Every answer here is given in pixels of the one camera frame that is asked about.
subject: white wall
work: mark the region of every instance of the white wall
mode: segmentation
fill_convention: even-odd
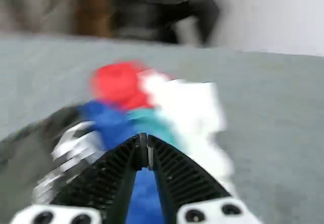
[[[219,0],[212,43],[244,51],[324,56],[324,0]]]

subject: gray blanket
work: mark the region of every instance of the gray blanket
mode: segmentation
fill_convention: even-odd
[[[120,58],[139,58],[174,77],[215,82],[229,125],[218,142],[234,161],[241,198],[265,223],[324,223],[323,58],[2,37],[0,136],[90,99],[91,71]],[[16,152],[1,170],[0,222],[29,203],[33,185],[51,168],[37,134],[13,145]]]

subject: screw hole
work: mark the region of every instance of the screw hole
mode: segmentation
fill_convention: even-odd
[[[224,205],[222,211],[225,215],[239,215],[242,213],[240,208],[232,204]]]
[[[205,220],[205,215],[199,210],[189,210],[185,217],[187,222],[201,222]]]
[[[71,224],[90,224],[91,218],[88,215],[78,215],[76,218],[73,219]]]
[[[53,214],[49,211],[40,213],[34,219],[33,224],[49,224],[53,219]]]

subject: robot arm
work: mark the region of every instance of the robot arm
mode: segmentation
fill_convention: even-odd
[[[154,171],[166,223],[260,223],[188,156],[140,133],[87,167],[50,205],[27,207],[11,224],[125,223],[135,175],[142,168]]]

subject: red cloth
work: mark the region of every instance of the red cloth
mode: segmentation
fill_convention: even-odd
[[[138,61],[119,61],[101,67],[91,79],[92,91],[100,101],[116,104],[124,110],[152,108],[148,95],[138,87],[137,74],[145,70]]]

